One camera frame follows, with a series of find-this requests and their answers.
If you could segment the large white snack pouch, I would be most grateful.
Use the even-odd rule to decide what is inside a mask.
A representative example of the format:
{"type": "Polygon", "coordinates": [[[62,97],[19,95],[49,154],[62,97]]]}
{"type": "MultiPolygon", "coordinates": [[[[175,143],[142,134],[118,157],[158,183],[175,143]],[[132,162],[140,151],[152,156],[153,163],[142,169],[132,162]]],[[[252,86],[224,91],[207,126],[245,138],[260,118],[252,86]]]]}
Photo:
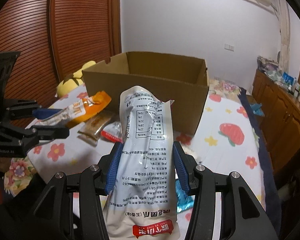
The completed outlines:
{"type": "Polygon", "coordinates": [[[120,95],[123,149],[104,207],[110,239],[178,239],[171,102],[134,86],[120,95]]]}

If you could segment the white red-edged snack pouch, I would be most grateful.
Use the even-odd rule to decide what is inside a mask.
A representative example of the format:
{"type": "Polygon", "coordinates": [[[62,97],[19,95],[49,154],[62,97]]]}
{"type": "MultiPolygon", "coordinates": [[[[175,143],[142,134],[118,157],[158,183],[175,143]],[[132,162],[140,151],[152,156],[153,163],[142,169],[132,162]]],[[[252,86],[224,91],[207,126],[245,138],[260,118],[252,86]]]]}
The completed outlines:
{"type": "Polygon", "coordinates": [[[108,124],[104,129],[102,129],[101,135],[111,142],[122,142],[121,122],[115,121],[108,124]]]}

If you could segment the brown cracker pack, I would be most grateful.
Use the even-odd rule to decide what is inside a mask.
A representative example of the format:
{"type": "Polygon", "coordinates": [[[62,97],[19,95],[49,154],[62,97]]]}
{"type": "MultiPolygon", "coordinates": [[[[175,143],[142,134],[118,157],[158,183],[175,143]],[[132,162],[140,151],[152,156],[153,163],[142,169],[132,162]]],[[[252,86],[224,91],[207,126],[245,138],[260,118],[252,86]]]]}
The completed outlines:
{"type": "Polygon", "coordinates": [[[115,113],[103,110],[91,117],[78,131],[78,138],[91,146],[97,146],[102,130],[113,120],[115,113]]]}

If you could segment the orange white snack packet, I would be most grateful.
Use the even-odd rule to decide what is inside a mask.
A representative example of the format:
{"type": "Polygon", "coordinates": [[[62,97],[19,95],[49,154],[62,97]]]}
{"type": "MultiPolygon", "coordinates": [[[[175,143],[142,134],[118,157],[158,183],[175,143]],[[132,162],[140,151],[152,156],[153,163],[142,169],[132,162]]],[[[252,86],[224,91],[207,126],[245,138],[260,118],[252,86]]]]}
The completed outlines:
{"type": "Polygon", "coordinates": [[[64,125],[72,128],[102,112],[110,102],[111,97],[105,91],[97,92],[94,96],[80,99],[48,118],[38,120],[36,125],[64,125]]]}

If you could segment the floral bed quilt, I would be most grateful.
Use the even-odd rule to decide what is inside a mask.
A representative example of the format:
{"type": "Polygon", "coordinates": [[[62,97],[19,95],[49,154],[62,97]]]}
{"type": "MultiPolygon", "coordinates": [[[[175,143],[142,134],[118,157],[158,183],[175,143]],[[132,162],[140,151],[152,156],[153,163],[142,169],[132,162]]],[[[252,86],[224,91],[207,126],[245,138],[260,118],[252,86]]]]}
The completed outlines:
{"type": "Polygon", "coordinates": [[[36,173],[28,157],[12,158],[8,171],[4,175],[5,192],[15,197],[29,185],[36,173]]]}

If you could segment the yellow Pikachu plush toy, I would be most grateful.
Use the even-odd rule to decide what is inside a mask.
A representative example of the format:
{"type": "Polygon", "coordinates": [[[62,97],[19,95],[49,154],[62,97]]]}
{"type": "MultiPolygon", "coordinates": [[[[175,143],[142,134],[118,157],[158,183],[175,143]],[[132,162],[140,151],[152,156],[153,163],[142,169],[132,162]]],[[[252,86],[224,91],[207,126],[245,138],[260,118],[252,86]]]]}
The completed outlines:
{"type": "Polygon", "coordinates": [[[58,98],[64,97],[66,94],[69,94],[72,90],[82,85],[84,83],[83,70],[93,66],[95,63],[95,61],[89,61],[83,64],[81,69],[67,75],[57,86],[56,95],[58,98]]]}

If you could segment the white fruit print blanket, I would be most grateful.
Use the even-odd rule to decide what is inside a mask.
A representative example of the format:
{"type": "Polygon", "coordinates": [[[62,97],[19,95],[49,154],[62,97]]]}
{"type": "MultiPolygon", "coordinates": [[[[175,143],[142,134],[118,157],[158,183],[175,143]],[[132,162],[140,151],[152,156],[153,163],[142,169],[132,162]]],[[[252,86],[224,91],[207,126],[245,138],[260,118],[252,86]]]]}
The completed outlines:
{"type": "MultiPolygon", "coordinates": [[[[186,153],[213,172],[239,172],[265,207],[264,171],[259,156],[262,139],[238,98],[240,91],[234,85],[212,83],[195,135],[175,132],[174,137],[186,153]]],[[[28,152],[31,164],[45,181],[58,171],[81,172],[110,152],[112,142],[99,139],[96,144],[89,144],[82,140],[78,133],[81,127],[72,128],[66,139],[47,142],[28,152]]]]}

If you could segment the wooden louvered wardrobe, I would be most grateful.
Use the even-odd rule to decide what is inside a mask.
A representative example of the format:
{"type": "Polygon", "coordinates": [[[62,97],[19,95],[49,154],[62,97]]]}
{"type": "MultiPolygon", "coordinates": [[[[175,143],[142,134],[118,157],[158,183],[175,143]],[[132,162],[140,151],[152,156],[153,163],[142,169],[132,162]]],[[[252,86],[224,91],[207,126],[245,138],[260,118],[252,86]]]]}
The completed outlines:
{"type": "Polygon", "coordinates": [[[121,50],[120,0],[0,0],[0,52],[20,53],[8,99],[49,107],[68,75],[121,50]]]}

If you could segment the brown cardboard box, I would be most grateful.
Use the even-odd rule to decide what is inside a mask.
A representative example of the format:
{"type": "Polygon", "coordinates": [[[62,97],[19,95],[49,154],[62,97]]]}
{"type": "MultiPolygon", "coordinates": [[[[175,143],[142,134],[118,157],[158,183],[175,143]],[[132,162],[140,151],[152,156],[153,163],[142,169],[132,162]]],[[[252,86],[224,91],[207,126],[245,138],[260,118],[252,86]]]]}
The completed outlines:
{"type": "Polygon", "coordinates": [[[83,70],[89,96],[105,91],[109,110],[118,112],[120,95],[134,86],[172,104],[173,129],[194,135],[209,91],[204,59],[183,55],[130,51],[112,56],[83,70]]]}

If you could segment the teal cloth item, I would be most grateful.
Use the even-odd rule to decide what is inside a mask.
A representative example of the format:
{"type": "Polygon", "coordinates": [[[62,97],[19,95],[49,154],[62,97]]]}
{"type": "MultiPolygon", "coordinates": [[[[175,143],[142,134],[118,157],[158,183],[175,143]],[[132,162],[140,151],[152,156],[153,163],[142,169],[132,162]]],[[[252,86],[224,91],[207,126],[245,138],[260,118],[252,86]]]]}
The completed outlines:
{"type": "Polygon", "coordinates": [[[264,116],[264,112],[262,111],[262,105],[259,103],[250,104],[250,107],[255,115],[264,116]]]}

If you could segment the wooden sideboard cabinet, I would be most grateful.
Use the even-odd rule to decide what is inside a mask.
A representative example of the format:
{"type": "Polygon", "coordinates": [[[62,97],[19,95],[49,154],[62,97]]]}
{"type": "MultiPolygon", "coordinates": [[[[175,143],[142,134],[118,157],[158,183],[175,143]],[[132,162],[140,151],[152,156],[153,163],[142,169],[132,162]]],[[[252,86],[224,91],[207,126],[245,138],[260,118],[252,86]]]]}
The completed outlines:
{"type": "Polygon", "coordinates": [[[252,96],[262,105],[261,131],[277,176],[300,150],[300,103],[259,70],[252,96]]]}

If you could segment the beige curtain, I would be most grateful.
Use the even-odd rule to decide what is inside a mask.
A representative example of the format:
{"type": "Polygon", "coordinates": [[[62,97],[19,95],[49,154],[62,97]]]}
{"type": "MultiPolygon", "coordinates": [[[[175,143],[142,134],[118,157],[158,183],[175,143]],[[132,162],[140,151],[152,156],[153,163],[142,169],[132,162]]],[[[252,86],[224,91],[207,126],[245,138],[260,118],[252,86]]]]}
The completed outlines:
{"type": "Polygon", "coordinates": [[[279,18],[281,49],[279,70],[281,73],[288,72],[290,62],[290,15],[286,0],[275,0],[276,12],[279,18]]]}

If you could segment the white wall switch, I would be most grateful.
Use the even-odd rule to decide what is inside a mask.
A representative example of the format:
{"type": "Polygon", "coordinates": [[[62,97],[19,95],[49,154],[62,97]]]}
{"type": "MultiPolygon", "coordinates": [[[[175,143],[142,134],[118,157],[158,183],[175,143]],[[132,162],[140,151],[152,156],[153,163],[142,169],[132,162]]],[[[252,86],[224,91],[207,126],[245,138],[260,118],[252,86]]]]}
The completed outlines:
{"type": "Polygon", "coordinates": [[[224,49],[229,50],[229,51],[234,51],[235,47],[230,45],[230,44],[225,43],[224,44],[224,49]]]}

